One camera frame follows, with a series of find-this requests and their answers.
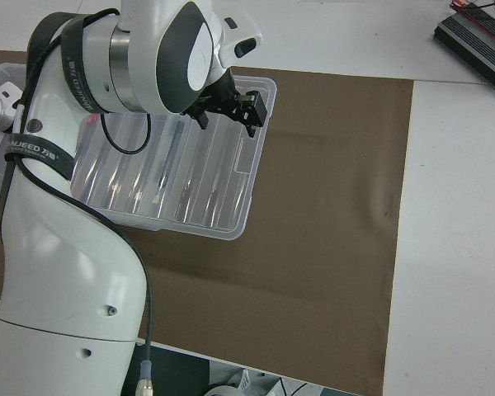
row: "brown cardboard sheet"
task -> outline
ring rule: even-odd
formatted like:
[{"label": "brown cardboard sheet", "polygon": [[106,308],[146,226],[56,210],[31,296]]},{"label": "brown cardboard sheet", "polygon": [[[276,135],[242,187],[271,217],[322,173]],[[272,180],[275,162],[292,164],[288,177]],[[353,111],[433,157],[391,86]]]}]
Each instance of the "brown cardboard sheet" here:
[{"label": "brown cardboard sheet", "polygon": [[[244,235],[126,229],[152,277],[154,339],[381,395],[413,83],[235,73],[278,87]],[[2,271],[0,245],[0,289]]]}]

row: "cable connector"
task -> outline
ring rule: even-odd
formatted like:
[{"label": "cable connector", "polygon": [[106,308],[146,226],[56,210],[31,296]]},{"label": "cable connector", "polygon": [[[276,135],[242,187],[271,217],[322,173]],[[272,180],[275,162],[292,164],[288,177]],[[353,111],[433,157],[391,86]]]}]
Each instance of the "cable connector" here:
[{"label": "cable connector", "polygon": [[154,389],[152,386],[152,362],[141,361],[139,371],[138,386],[135,389],[135,396],[153,396]]}]

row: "transparent storage box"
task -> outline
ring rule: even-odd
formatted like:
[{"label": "transparent storage box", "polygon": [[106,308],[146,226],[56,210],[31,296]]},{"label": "transparent storage box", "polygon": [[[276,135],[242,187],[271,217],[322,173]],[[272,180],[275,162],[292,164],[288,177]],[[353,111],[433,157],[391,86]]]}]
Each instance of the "transparent storage box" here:
[{"label": "transparent storage box", "polygon": [[[0,65],[0,85],[4,81],[17,84],[18,79],[11,74],[14,69],[22,77],[18,66]],[[276,85],[269,78],[234,79],[241,93],[257,90],[266,104],[265,126],[254,138],[248,137],[243,125],[223,115],[208,113],[206,130],[188,116],[153,116],[147,148],[126,155],[110,146],[98,115],[91,115],[80,130],[73,197],[118,224],[238,238],[248,217]],[[109,114],[106,123],[111,137],[122,148],[135,149],[144,141],[144,115]],[[0,176],[5,167],[4,142],[0,147]]]}]

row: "white device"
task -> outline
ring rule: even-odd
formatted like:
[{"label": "white device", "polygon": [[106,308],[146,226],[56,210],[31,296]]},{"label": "white device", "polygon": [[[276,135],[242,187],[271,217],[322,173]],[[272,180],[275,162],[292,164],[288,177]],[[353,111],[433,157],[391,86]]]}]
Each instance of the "white device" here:
[{"label": "white device", "polygon": [[[206,0],[122,6],[122,16],[79,30],[81,16],[63,23],[29,110],[16,112],[13,137],[25,141],[12,148],[25,157],[13,152],[4,195],[0,396],[119,395],[134,350],[147,291],[138,253],[65,199],[69,180],[48,165],[74,155],[82,120],[96,109],[171,112],[205,127],[213,111],[252,134],[266,116],[257,92],[239,95],[230,78],[229,66],[262,42],[247,16],[215,12]],[[152,394],[146,371],[137,394]]]}]

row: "brown mat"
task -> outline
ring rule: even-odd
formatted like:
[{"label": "brown mat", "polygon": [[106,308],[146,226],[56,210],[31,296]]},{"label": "brown mat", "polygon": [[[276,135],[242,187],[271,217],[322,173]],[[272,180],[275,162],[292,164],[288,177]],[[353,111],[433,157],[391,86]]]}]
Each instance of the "brown mat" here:
[{"label": "brown mat", "polygon": [[[154,339],[381,395],[413,83],[235,73],[278,86],[244,235],[126,229],[153,278]],[[0,245],[0,287],[2,260]]]}]

